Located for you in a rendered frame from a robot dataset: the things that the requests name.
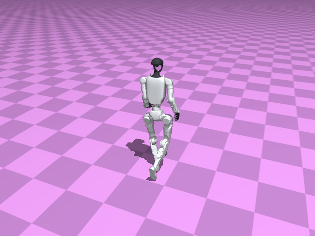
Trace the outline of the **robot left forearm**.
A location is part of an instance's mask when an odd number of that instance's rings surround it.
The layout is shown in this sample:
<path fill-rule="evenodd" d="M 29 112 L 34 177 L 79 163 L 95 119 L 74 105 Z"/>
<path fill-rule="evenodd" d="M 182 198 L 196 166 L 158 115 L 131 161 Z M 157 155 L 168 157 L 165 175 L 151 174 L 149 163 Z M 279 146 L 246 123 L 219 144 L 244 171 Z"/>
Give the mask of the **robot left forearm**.
<path fill-rule="evenodd" d="M 143 99 L 143 96 L 142 96 L 142 99 Z M 144 103 L 144 108 L 147 108 L 149 107 L 149 101 L 148 100 L 143 100 L 143 103 Z"/>

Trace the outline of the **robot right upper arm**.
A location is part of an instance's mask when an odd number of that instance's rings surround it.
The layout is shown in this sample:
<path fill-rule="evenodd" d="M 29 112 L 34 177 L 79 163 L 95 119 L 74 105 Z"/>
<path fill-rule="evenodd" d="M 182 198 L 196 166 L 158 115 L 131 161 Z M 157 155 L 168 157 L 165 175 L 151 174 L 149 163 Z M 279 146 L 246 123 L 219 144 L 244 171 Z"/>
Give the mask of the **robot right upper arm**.
<path fill-rule="evenodd" d="M 168 95 L 167 102 L 173 103 L 172 98 L 173 98 L 173 93 L 174 93 L 174 88 L 173 88 L 174 82 L 171 79 L 165 78 L 165 84 L 167 85 L 167 95 Z"/>

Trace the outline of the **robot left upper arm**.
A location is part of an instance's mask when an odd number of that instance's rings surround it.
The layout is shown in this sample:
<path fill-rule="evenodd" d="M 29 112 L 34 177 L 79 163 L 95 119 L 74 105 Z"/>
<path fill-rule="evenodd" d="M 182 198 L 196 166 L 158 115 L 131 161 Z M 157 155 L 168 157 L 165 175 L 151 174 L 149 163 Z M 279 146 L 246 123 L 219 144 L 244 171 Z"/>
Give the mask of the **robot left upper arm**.
<path fill-rule="evenodd" d="M 147 92 L 146 92 L 146 79 L 147 79 L 147 77 L 142 77 L 140 79 L 141 89 L 142 89 L 142 93 L 143 93 L 143 100 L 148 100 Z"/>

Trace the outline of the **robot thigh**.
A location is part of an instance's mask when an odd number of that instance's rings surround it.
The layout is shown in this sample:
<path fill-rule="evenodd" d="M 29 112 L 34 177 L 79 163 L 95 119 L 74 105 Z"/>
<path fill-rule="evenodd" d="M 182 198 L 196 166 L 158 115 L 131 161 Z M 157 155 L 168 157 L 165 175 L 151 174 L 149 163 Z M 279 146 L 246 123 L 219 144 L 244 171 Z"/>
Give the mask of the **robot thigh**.
<path fill-rule="evenodd" d="M 161 119 L 164 123 L 163 125 L 163 140 L 160 142 L 160 146 L 163 148 L 166 142 L 170 142 L 172 134 L 173 118 L 170 114 L 162 114 Z"/>
<path fill-rule="evenodd" d="M 143 117 L 143 121 L 145 122 L 145 125 L 149 132 L 149 137 L 151 137 L 152 144 L 157 143 L 157 137 L 155 136 L 154 131 L 154 121 L 150 120 L 150 113 L 146 113 Z"/>

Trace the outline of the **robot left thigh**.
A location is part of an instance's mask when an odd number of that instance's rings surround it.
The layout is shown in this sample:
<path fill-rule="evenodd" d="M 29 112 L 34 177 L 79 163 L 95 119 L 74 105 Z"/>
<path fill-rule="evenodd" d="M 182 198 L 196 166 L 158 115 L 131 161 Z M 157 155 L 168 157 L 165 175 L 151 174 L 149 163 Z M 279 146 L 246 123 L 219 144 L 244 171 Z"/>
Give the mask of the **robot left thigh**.
<path fill-rule="evenodd" d="M 155 136 L 154 131 L 154 121 L 150 120 L 150 113 L 146 113 L 143 117 L 143 121 L 145 122 L 145 125 L 149 132 L 149 137 L 151 137 L 152 144 L 157 143 L 157 137 Z"/>

